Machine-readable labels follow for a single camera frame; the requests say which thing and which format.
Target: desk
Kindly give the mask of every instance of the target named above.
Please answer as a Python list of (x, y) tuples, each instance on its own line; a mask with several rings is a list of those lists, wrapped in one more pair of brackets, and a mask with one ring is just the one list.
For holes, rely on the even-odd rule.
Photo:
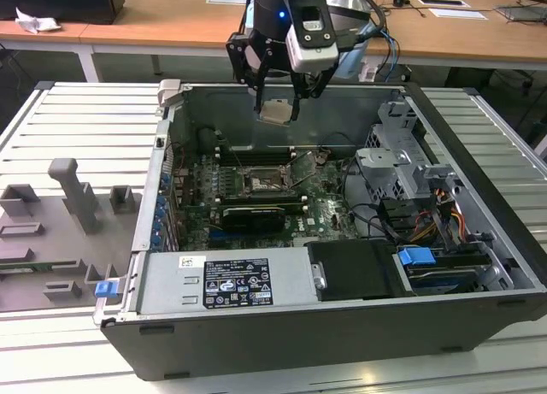
[[(63, 23), (62, 32), (32, 35), (13, 22), (0, 22), (0, 42), (17, 50), (77, 53), (90, 82), (101, 80), (96, 53), (226, 56), (224, 43), (237, 28), (243, 6), (206, 0), (126, 0), (114, 25)], [(464, 0), (473, 9), (492, 9), (514, 0)], [(547, 70), (547, 28), (508, 24), (496, 11), (488, 21), (436, 18), (422, 10), (392, 10), (391, 34), (401, 45), (400, 63), (416, 65)], [(368, 60), (378, 62), (385, 42), (373, 40)]]

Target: black plastic cover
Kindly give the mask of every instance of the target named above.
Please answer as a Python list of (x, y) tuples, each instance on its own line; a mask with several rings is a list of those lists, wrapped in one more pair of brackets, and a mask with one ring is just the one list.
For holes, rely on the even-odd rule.
[(393, 261), (395, 248), (385, 240), (350, 239), (308, 244), (312, 264), (323, 267), (326, 289), (322, 302), (403, 297), (401, 278)]

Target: table leg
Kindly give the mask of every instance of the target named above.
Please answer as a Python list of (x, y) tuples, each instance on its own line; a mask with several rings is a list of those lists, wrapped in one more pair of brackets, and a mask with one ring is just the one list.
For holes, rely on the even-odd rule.
[(95, 64), (93, 53), (90, 50), (78, 50), (76, 53), (84, 70), (85, 80), (87, 82), (103, 82), (103, 76)]
[(152, 58), (152, 69), (154, 70), (154, 75), (163, 74), (162, 68), (160, 67), (160, 57), (158, 55), (150, 55)]

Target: warning label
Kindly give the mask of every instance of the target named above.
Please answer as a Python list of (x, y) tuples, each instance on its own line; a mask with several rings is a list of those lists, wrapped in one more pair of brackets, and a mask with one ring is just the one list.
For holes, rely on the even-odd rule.
[(207, 309), (274, 304), (268, 259), (205, 262), (204, 280)]

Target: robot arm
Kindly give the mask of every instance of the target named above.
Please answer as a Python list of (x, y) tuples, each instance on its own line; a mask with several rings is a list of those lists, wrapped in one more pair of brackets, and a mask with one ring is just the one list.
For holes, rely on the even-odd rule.
[[(372, 32), (385, 24), (381, 11), (379, 15)], [(336, 72), (340, 53), (373, 36), (358, 34), (358, 28), (335, 31), (326, 0), (255, 0), (253, 21), (249, 35), (244, 34), (243, 19), (226, 43), (234, 75), (255, 91), (258, 114), (265, 79), (289, 75), (294, 88), (289, 121), (297, 119), (301, 99), (321, 95)]]

